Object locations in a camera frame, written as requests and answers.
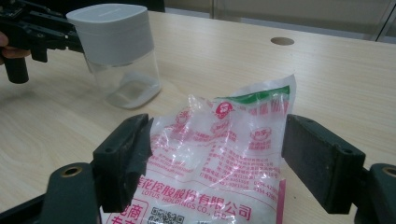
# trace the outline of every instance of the white plastic bag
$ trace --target white plastic bag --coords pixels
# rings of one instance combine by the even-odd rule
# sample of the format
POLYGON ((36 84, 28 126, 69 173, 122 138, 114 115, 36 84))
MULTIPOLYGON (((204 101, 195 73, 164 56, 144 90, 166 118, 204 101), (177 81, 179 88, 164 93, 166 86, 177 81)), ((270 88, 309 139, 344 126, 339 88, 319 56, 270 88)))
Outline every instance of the white plastic bag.
POLYGON ((153 156, 132 203, 107 224, 276 223, 281 145, 294 76, 212 101, 190 96, 154 120, 153 156))

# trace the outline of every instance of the qr code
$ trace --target qr code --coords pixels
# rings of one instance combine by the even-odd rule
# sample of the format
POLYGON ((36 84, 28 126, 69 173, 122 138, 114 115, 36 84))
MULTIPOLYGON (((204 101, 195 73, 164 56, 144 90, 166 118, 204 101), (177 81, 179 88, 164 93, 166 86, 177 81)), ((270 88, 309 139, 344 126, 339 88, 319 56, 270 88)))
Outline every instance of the qr code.
POLYGON ((148 224, 182 224, 183 216, 153 207, 148 218, 148 224))

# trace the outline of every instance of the wooden table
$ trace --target wooden table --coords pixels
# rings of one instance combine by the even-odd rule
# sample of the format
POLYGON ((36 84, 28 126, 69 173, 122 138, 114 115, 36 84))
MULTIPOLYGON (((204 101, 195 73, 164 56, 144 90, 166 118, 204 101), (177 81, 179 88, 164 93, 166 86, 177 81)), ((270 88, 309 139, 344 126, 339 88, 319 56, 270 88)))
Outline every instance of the wooden table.
MULTIPOLYGON (((163 89, 147 105, 104 103, 82 54, 49 50, 27 59, 30 81, 0 74, 0 212, 45 192, 50 174, 92 152, 139 113, 175 111, 188 94, 212 99, 251 83, 294 74, 294 114, 345 138, 373 163, 396 163, 396 46, 227 21, 150 12, 163 89), (281 46, 273 37, 294 44, 281 46)), ((327 215, 292 170, 285 173, 284 223, 352 223, 327 215)))

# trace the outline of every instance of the plastic container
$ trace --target plastic container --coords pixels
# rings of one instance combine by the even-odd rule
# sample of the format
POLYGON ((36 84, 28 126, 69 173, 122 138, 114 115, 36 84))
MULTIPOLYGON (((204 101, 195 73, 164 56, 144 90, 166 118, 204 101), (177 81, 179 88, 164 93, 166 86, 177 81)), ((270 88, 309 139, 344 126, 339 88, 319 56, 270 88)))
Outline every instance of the plastic container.
POLYGON ((161 89, 145 7, 102 4, 67 13, 76 26, 87 65, 106 100, 135 108, 161 89))

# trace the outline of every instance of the human hand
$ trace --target human hand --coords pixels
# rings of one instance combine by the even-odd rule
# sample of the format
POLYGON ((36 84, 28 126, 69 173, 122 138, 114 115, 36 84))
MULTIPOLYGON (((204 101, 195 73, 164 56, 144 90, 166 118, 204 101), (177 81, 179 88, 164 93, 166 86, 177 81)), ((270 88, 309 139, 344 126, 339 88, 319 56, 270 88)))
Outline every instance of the human hand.
MULTIPOLYGON (((14 58, 23 58, 30 55, 30 50, 26 49, 16 49, 12 48, 8 45, 8 37, 0 32, 0 48, 1 54, 3 57, 14 59, 14 58)), ((4 61, 2 57, 0 57, 0 64, 3 64, 4 61)))

